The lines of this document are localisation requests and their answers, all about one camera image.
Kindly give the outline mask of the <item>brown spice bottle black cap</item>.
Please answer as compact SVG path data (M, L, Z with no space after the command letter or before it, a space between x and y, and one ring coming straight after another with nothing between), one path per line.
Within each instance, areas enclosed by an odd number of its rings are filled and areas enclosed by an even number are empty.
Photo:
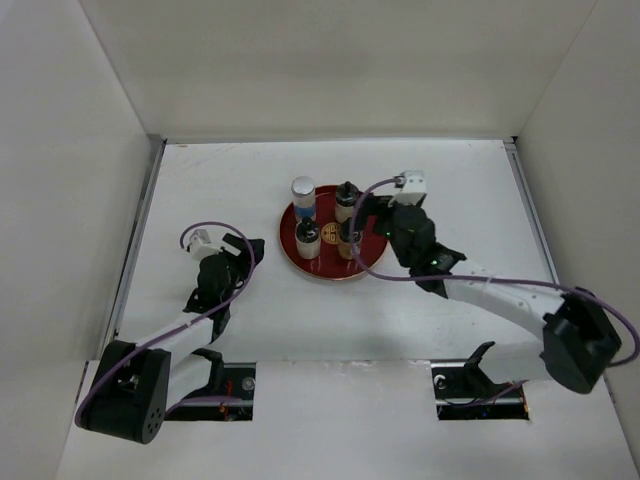
M350 231L351 220L352 218L347 218L339 225L338 230L337 251L344 260L352 260L354 258L352 246L355 246L356 251L359 251L362 241L361 230L354 228L353 231Z

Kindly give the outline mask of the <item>white powder bottle black cap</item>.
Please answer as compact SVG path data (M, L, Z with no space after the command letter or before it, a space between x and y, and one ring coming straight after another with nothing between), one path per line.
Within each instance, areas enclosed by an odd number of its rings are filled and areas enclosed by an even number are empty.
M301 258L312 260L319 256L321 248L320 230L311 217L304 217L296 225L295 241Z

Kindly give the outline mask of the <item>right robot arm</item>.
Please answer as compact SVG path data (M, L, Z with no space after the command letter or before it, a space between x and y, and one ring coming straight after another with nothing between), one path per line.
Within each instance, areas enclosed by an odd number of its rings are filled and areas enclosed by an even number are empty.
M614 366L622 341L609 310L591 292L544 281L490 275L465 254L436 238L435 224L420 203L366 194L348 222L353 237L368 222L390 241L405 281L446 300L466 303L500 317L532 335L524 343L480 344L464 366L464 384L473 394L498 385L553 380L578 393L590 393Z

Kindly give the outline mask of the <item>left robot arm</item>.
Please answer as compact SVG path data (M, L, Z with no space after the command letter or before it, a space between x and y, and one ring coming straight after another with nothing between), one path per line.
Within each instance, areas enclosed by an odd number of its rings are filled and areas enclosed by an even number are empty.
M187 249L201 258L183 317L145 339L107 345L76 411L77 427L147 444L165 420L250 419L254 365L227 364L212 345L263 260L265 242L236 233L225 234L219 248L193 237Z

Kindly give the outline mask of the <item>blue label bottle silver cap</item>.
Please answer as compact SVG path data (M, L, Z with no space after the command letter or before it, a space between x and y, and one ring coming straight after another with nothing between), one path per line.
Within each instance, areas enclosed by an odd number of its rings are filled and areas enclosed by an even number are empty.
M316 190L314 181L308 176L296 177L291 184L294 216L297 222L304 218L316 219Z

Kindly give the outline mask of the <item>white salt bottle black cap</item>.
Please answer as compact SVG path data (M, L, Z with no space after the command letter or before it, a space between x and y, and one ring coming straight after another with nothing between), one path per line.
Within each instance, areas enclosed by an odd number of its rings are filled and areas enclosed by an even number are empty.
M334 216L338 223L343 223L352 216L359 194L359 189L350 181L336 187Z

